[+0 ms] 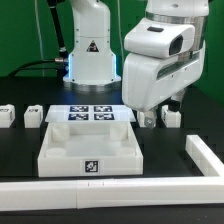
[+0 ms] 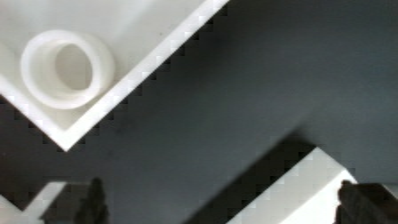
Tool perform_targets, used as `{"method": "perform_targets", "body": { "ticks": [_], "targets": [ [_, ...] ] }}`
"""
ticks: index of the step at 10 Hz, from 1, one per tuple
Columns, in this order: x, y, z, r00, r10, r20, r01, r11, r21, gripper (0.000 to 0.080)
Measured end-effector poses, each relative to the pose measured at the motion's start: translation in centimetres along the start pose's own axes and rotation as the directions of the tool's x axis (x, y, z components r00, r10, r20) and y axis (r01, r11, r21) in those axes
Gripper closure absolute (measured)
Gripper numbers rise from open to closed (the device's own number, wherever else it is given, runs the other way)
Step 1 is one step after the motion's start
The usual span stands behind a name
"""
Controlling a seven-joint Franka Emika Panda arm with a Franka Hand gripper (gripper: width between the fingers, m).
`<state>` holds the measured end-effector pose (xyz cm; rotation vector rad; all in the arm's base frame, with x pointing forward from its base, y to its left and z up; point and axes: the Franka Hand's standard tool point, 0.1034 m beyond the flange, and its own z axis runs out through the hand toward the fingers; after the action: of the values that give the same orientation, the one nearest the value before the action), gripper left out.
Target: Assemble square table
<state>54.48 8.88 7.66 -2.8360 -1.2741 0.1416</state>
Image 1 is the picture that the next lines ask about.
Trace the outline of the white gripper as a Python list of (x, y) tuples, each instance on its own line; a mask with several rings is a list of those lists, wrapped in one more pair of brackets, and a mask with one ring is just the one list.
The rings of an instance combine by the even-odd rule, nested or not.
[(170, 98), (168, 109), (178, 112), (186, 88), (197, 81), (203, 71), (205, 46), (196, 51), (190, 60), (178, 62), (178, 57), (156, 59), (130, 53), (125, 60), (122, 83), (123, 103), (144, 113), (144, 125), (156, 127), (157, 114), (152, 109)]

